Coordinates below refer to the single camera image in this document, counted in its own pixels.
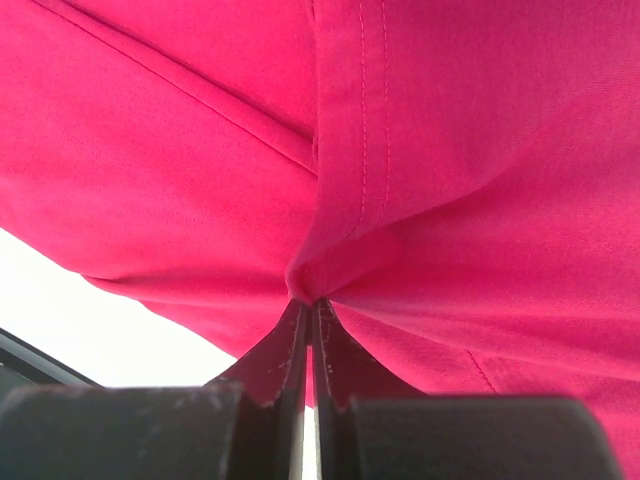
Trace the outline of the pink t shirt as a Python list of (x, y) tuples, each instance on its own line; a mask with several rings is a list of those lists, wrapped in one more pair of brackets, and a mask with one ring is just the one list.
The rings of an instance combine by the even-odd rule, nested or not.
[(233, 355), (327, 298), (639, 475), (635, 1), (5, 1), (1, 225)]

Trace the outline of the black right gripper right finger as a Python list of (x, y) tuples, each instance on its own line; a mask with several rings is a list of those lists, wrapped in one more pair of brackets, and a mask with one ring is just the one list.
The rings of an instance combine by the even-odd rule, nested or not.
[(319, 477), (375, 479), (398, 445), (389, 422), (425, 394), (356, 341), (325, 298), (311, 307), (310, 339)]

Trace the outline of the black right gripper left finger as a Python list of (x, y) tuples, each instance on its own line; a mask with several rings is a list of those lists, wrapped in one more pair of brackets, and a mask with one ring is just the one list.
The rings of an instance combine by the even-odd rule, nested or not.
[(292, 300), (275, 327), (208, 382), (241, 389), (230, 479), (300, 479), (303, 470), (308, 306)]

